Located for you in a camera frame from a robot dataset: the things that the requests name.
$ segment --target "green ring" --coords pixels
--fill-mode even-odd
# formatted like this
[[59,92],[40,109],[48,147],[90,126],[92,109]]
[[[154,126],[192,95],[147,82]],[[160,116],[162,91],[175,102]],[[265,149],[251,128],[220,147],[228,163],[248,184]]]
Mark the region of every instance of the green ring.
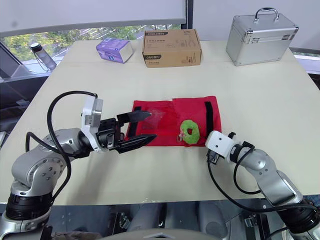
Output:
[[[192,134],[188,133],[188,129],[192,129]],[[198,125],[192,120],[184,120],[180,125],[182,139],[187,144],[196,144],[200,139],[200,131]]]

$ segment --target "aluminum case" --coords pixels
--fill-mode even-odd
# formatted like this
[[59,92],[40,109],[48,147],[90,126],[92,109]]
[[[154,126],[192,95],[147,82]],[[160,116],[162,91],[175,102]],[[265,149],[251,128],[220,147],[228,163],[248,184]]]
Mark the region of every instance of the aluminum case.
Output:
[[[274,11],[275,14],[259,14]],[[271,7],[233,18],[226,51],[234,65],[279,61],[299,27]]]

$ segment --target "water bottle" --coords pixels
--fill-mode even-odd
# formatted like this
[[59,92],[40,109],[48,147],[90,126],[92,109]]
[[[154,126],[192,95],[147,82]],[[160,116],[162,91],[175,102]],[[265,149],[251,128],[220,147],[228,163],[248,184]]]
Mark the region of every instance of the water bottle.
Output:
[[52,71],[56,68],[57,64],[55,63],[55,61],[49,56],[46,50],[44,50],[39,43],[35,42],[31,44],[29,47],[32,50],[32,52],[36,55],[36,57],[41,59],[41,61],[48,69]]

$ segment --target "red cloth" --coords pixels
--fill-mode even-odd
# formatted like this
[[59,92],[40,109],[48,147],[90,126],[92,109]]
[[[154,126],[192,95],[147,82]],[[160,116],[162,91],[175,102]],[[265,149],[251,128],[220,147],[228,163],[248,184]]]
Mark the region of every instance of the red cloth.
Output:
[[[152,113],[144,121],[136,125],[135,135],[156,134],[157,137],[148,146],[204,146],[207,139],[207,108],[205,102],[212,106],[213,130],[221,132],[221,120],[215,96],[198,98],[174,98],[172,101],[134,101],[133,111],[141,107],[141,111]],[[200,131],[197,144],[178,141],[180,126],[184,120],[194,121]]]

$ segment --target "robotic arm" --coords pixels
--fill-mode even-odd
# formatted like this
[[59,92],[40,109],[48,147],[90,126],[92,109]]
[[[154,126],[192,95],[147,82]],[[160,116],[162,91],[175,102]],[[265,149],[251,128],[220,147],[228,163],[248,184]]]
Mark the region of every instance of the robotic arm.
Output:
[[[119,153],[138,149],[151,142],[156,135],[139,135],[129,140],[121,133],[125,123],[136,123],[151,115],[145,111],[134,111],[101,120],[103,100],[88,96],[82,110],[82,126],[54,132],[69,160],[84,158],[90,152],[116,150]],[[55,148],[54,141],[47,135],[43,142]],[[0,240],[28,239],[47,240],[51,235],[45,227],[53,204],[53,190],[58,178],[67,166],[62,155],[44,145],[27,151],[12,166],[14,181],[6,211],[0,220]]]
[[[248,142],[240,144],[218,131],[209,134],[205,146],[216,154],[209,153],[209,161],[217,164],[223,157],[228,162],[240,163],[256,179],[265,198],[274,206],[310,204],[290,179],[277,170],[275,161],[263,150],[254,149]],[[295,240],[320,240],[320,212],[312,208],[290,208],[277,211]]]

